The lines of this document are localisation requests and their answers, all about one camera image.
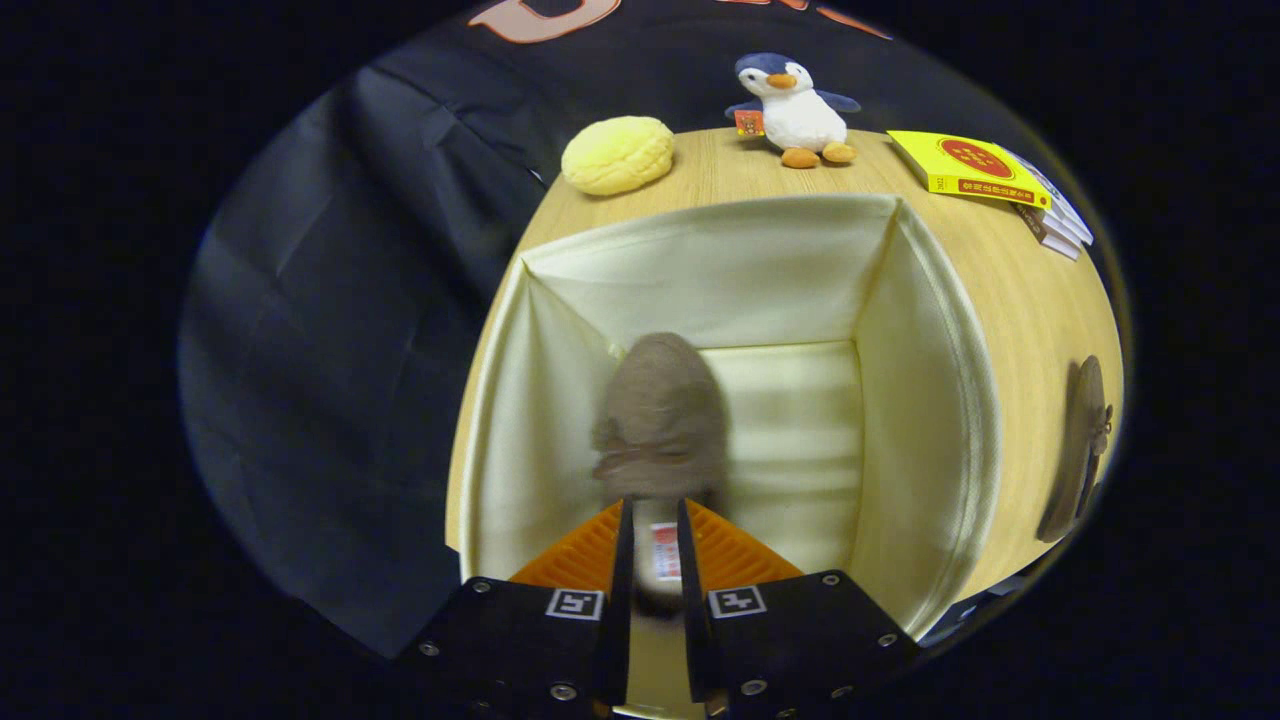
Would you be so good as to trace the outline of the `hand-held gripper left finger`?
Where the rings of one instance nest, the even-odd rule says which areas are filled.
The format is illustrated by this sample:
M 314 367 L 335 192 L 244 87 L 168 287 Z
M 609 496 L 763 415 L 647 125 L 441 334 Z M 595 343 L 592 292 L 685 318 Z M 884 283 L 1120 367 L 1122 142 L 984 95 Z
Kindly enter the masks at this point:
M 429 719 L 611 719 L 625 702 L 634 506 L 621 500 L 508 579 L 472 577 L 399 656 Z

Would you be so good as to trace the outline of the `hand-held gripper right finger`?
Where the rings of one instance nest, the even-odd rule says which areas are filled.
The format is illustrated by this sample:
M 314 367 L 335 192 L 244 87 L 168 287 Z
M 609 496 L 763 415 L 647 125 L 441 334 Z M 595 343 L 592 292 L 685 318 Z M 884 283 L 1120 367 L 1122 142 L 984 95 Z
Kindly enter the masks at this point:
M 845 571 L 803 571 L 690 498 L 677 532 L 689 687 L 709 719 L 850 719 L 922 665 Z

